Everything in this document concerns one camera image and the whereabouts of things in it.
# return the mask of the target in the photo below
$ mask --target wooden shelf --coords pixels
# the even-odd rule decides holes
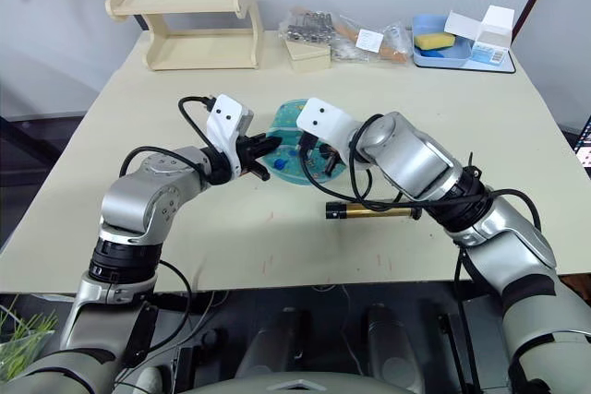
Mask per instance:
[[[141,14],[151,31],[144,56],[154,70],[256,68],[259,66],[262,27],[255,0],[106,0],[109,16],[125,20]],[[251,27],[238,30],[168,29],[162,14],[233,12],[250,16]]]

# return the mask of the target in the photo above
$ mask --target white table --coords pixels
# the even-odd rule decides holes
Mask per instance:
[[[200,146],[176,102],[222,92],[254,110],[250,134],[264,131],[282,102],[311,96],[359,120],[400,111],[461,161],[472,150],[487,184],[536,201],[560,273],[591,271],[591,182],[518,63],[514,75],[386,63],[298,75],[276,34],[266,32],[259,70],[153,72],[141,62],[147,38],[104,87],[0,255],[1,292],[74,292],[121,160],[139,145]],[[204,125],[201,107],[194,115]],[[330,186],[350,192],[346,174]],[[373,196],[393,195],[379,178]],[[456,247],[429,216],[326,221],[330,199],[311,186],[252,175],[213,187],[182,208],[163,258],[198,290],[452,277]],[[160,271],[158,291],[182,289]]]

